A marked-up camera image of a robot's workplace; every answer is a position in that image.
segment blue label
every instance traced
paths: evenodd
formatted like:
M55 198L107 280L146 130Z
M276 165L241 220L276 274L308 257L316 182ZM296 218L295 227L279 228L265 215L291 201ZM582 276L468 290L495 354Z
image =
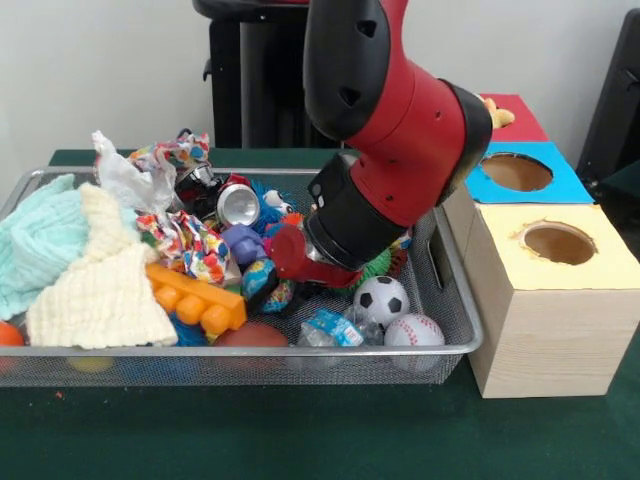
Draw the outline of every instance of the blue label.
M362 334L353 323L342 315L329 310L318 310L307 323L331 335L341 347L357 347L364 341Z

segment shape sorter box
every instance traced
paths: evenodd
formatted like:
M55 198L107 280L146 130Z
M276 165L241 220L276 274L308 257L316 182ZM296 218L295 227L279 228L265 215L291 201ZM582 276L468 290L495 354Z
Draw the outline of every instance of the shape sorter box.
M464 185L444 202L456 245L467 248L477 204L592 204L562 153L550 142L491 143Z
M596 205L479 205L464 266L482 396L604 395L640 319L640 265Z

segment white baseball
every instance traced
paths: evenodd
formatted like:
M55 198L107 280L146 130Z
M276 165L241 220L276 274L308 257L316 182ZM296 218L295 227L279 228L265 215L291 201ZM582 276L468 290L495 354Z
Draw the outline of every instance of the white baseball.
M438 347L445 344L442 330L426 315L407 314L394 320L384 335L385 346ZM393 357L393 364L402 370L422 373L431 370L439 355L409 355Z

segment colorful wrapper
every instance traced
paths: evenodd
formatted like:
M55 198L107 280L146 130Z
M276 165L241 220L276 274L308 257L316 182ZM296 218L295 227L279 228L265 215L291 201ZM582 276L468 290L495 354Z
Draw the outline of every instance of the colorful wrapper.
M159 142L133 152L129 156L142 172L153 172L167 160L176 167L178 175L209 161L209 135L184 133L172 142Z
M143 240L163 257L163 265L192 278L222 285L230 252L222 238L196 217L184 211L168 213L167 219L142 215L137 227Z

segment yellow toy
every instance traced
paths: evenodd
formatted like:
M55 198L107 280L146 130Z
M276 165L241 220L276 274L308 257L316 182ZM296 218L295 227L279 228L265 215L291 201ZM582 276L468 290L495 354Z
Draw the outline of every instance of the yellow toy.
M513 112L509 110L505 110L504 108L498 108L496 102L492 98L482 98L480 95L476 95L484 106L489 110L489 115L491 115L491 122L493 123L493 129L496 130L498 128L504 128L511 125L516 121L516 116Z
M187 325L200 323L213 335L237 330L247 321L241 295L194 280L157 263L147 265L147 277L156 301L167 313L176 312Z

